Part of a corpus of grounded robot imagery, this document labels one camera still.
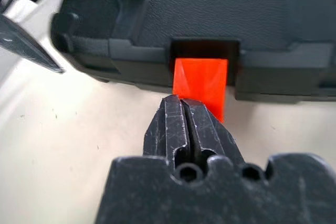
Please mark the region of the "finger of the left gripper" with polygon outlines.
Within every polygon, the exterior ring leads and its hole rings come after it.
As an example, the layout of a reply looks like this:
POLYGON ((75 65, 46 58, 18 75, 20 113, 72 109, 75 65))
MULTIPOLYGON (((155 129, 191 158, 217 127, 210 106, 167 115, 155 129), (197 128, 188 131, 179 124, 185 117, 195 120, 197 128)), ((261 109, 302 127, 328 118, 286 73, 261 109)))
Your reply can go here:
POLYGON ((55 73, 65 72, 28 32, 2 14, 1 47, 55 73))

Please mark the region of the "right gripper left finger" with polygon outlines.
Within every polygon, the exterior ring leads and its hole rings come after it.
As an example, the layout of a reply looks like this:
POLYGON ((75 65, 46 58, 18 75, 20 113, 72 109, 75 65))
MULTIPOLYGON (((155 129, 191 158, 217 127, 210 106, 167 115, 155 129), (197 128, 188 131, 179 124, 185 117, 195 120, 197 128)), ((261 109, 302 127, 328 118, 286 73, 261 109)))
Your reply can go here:
POLYGON ((164 157, 169 168, 176 168, 179 152, 189 155, 189 143, 181 100, 176 95, 163 98, 145 132, 143 155, 164 157))

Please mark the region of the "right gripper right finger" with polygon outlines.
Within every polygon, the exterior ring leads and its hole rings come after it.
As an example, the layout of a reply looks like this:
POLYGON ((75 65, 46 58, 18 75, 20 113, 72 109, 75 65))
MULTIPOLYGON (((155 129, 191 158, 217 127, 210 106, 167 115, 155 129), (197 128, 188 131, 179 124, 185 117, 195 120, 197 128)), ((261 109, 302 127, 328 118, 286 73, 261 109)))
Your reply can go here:
POLYGON ((235 166, 245 163, 232 135, 204 104, 184 99, 183 108, 196 164, 206 166, 213 155, 227 157, 235 166))

